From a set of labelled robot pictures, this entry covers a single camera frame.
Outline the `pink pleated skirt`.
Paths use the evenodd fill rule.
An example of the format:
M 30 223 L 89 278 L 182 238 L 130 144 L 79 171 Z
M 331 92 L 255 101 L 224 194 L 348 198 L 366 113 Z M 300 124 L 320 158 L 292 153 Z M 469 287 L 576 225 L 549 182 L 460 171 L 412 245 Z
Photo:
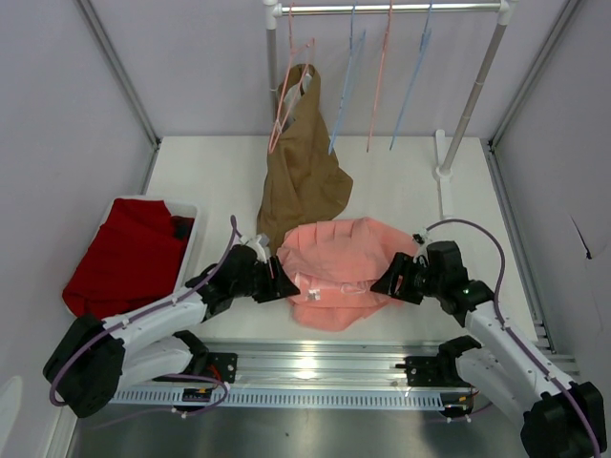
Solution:
M 301 225 L 286 233 L 277 256 L 300 294 L 288 299 L 300 325 L 340 332 L 399 303 L 370 288 L 397 253 L 416 255 L 412 236 L 371 218 Z

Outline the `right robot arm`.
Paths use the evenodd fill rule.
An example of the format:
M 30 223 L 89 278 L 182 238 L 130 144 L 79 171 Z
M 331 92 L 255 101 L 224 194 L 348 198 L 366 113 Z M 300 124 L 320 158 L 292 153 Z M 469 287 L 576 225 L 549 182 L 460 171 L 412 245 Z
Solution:
M 529 456 L 599 457 L 607 450 L 600 391 L 576 382 L 512 323 L 497 294 L 470 279 L 455 242 L 433 242 L 417 258 L 396 253 L 371 291 L 413 304 L 434 298 L 467 330 L 439 346 L 437 377 L 480 391 L 515 424 Z

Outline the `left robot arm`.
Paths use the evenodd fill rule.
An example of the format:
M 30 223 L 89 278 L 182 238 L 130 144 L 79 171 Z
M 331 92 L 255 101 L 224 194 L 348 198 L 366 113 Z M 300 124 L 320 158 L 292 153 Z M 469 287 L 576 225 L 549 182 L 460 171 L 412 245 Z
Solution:
M 177 292 L 137 310 L 73 321 L 43 368 L 54 406 L 87 418 L 124 388 L 159 379 L 229 383 L 191 327 L 229 309 L 238 298 L 257 303 L 299 295 L 278 257 L 237 244 Z

